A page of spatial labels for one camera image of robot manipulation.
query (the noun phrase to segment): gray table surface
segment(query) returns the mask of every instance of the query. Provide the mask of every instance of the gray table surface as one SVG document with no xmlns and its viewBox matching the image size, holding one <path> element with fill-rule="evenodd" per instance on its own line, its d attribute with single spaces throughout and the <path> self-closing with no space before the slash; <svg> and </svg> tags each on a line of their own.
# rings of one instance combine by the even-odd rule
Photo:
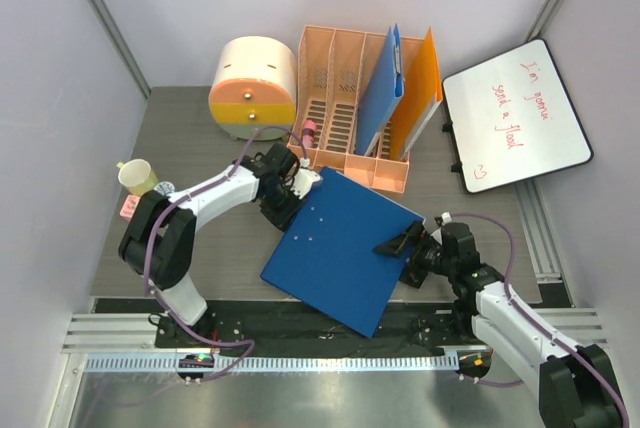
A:
<svg viewBox="0 0 640 428">
<path fill-rule="evenodd" d="M 173 182 L 179 190 L 218 174 L 238 156 L 243 145 L 215 124 L 207 106 L 208 91 L 208 87 L 154 88 L 133 150 L 132 158 L 148 160 L 161 180 Z M 412 150 L 406 191 L 399 201 L 428 218 L 443 211 L 474 212 L 506 223 L 516 237 L 513 284 L 524 300 L 540 302 L 513 187 L 476 195 L 465 193 L 459 175 L 449 170 L 456 160 L 450 136 L 440 132 L 443 119 L 443 112 L 436 114 Z M 266 151 L 268 146 L 256 143 L 250 153 Z M 123 190 L 114 212 L 91 290 L 93 296 L 142 295 L 140 278 L 117 255 L 126 228 L 126 221 L 119 216 L 126 195 Z M 465 222 L 471 226 L 483 261 L 503 271 L 509 258 L 505 234 L 487 222 Z M 196 237 L 190 268 L 200 293 L 209 299 L 290 299 L 259 277 L 280 236 L 254 204 L 236 207 L 203 227 Z M 420 290 L 398 284 L 392 297 L 407 302 L 454 299 L 447 281 L 436 276 L 430 276 Z"/>
</svg>

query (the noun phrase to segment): cup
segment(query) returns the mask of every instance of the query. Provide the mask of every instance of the cup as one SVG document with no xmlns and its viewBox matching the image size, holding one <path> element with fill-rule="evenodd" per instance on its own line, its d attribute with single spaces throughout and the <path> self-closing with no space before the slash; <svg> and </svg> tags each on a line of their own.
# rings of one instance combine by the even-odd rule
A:
<svg viewBox="0 0 640 428">
<path fill-rule="evenodd" d="M 118 163 L 118 181 L 129 193 L 142 196 L 153 190 L 158 184 L 158 177 L 151 169 L 148 161 L 137 159 Z"/>
</svg>

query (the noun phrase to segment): blue folder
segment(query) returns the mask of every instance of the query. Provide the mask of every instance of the blue folder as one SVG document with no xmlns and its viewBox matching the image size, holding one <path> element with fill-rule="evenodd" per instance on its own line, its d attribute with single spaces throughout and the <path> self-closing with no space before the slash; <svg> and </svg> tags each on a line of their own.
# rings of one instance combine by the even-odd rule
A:
<svg viewBox="0 0 640 428">
<path fill-rule="evenodd" d="M 358 104 L 355 154 L 369 155 L 404 95 L 402 45 L 398 25 L 389 28 L 367 89 Z"/>
<path fill-rule="evenodd" d="M 330 168 L 320 174 L 260 276 L 370 338 L 406 258 L 373 249 L 423 218 Z"/>
</svg>

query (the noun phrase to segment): pink marker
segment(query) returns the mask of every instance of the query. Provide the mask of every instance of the pink marker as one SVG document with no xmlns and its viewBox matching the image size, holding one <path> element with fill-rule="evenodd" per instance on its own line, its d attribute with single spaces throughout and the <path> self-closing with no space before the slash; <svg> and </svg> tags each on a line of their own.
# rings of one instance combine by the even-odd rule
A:
<svg viewBox="0 0 640 428">
<path fill-rule="evenodd" d="M 313 138 L 316 136 L 316 124 L 307 120 L 302 125 L 302 144 L 305 148 L 313 148 Z"/>
</svg>

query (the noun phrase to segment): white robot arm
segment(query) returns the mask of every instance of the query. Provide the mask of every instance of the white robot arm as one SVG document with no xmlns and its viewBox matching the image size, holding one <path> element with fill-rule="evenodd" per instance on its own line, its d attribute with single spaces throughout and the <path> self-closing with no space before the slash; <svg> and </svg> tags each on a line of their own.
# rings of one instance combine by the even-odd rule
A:
<svg viewBox="0 0 640 428">
<path fill-rule="evenodd" d="M 452 312 L 457 331 L 507 362 L 536 397 L 547 428 L 622 426 L 607 354 L 597 345 L 582 347 L 522 301 L 502 274 L 480 261 L 468 225 L 451 222 L 448 213 L 436 221 L 440 228 L 431 234 L 415 222 L 374 251 L 397 257 L 411 248 L 400 281 L 414 288 L 429 273 L 447 277 L 458 297 Z"/>
<path fill-rule="evenodd" d="M 142 275 L 151 227 L 166 207 L 186 199 L 167 219 L 164 235 L 156 237 L 150 280 L 162 292 L 171 311 L 198 331 L 197 324 L 207 304 L 188 273 L 195 234 L 222 213 L 250 202 L 259 203 L 264 216 L 285 230 L 311 188 L 321 181 L 318 173 L 303 164 L 285 146 L 275 144 L 265 155 L 245 157 L 240 166 L 231 164 L 219 175 L 169 197 L 155 191 L 146 193 L 138 203 L 118 253 Z M 205 334 L 207 330 L 208 327 L 201 328 Z"/>
</svg>

